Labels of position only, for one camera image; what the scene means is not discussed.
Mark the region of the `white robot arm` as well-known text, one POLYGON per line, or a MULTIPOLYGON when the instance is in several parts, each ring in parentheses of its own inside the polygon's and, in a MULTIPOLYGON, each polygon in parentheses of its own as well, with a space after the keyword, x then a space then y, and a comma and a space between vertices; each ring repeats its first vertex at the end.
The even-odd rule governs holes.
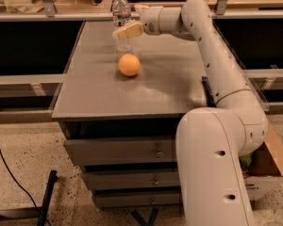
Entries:
POLYGON ((117 40, 188 33, 197 42, 214 102, 183 116, 175 136, 187 226, 256 226, 240 156, 266 138, 268 120, 251 84, 213 25, 203 0, 182 8, 137 5, 140 19, 113 34, 117 40))

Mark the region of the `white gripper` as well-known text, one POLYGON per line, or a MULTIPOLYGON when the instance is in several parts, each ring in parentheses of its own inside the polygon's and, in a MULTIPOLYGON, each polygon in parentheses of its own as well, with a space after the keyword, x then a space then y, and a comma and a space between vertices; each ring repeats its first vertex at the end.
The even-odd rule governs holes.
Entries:
POLYGON ((117 28, 112 37, 115 40, 126 40, 141 36, 144 32, 148 35, 160 35, 159 29, 159 17, 162 11, 162 7, 148 7, 146 5, 136 5, 135 10, 140 14, 140 22, 130 21, 124 26, 117 28))

